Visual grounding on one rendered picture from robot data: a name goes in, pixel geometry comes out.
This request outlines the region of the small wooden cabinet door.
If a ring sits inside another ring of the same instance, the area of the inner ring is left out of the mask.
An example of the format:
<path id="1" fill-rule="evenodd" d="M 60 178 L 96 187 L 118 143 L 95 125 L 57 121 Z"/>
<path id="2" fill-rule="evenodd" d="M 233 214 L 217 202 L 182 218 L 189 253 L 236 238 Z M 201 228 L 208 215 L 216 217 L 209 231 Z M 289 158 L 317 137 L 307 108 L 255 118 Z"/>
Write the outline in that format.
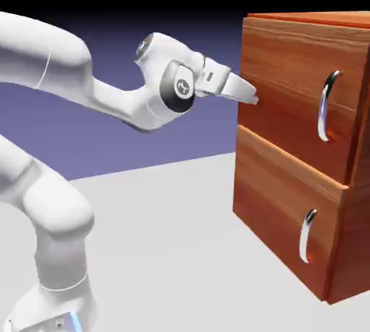
<path id="1" fill-rule="evenodd" d="M 327 300 L 348 187 L 238 126 L 233 211 L 320 299 Z M 309 232 L 310 263 L 299 256 L 304 217 L 317 215 Z"/>

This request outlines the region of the large wooden cabinet door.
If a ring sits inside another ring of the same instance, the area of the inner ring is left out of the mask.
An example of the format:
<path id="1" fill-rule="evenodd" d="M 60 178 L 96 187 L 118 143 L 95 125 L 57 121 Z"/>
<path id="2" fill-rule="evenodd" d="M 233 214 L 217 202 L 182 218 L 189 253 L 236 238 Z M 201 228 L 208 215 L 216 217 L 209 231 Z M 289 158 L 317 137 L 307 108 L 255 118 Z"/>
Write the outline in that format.
<path id="1" fill-rule="evenodd" d="M 327 134 L 317 133 L 319 99 L 335 81 Z M 350 182 L 370 78 L 370 28 L 245 18 L 241 75 L 257 105 L 240 105 L 238 123 L 343 185 Z"/>

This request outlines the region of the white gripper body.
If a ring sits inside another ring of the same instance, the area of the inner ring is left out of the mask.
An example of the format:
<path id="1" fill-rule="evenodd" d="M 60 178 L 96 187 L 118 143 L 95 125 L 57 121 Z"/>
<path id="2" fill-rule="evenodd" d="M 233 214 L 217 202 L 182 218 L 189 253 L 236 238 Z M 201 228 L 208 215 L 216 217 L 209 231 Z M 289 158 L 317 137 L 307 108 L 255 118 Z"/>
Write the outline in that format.
<path id="1" fill-rule="evenodd" d="M 221 90 L 221 96 L 245 104 L 256 105 L 259 101 L 257 89 L 240 76 L 230 73 Z"/>

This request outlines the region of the reddish wooden cabinet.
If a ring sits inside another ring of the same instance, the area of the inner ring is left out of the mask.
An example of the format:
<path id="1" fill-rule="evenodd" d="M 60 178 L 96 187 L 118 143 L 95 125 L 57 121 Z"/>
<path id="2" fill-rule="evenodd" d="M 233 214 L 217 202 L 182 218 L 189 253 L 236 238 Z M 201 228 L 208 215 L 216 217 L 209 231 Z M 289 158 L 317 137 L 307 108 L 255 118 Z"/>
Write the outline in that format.
<path id="1" fill-rule="evenodd" d="M 250 14 L 262 19 L 370 28 L 370 12 Z M 327 300 L 334 304 L 370 290 L 370 78 L 362 108 L 348 196 L 339 219 Z"/>

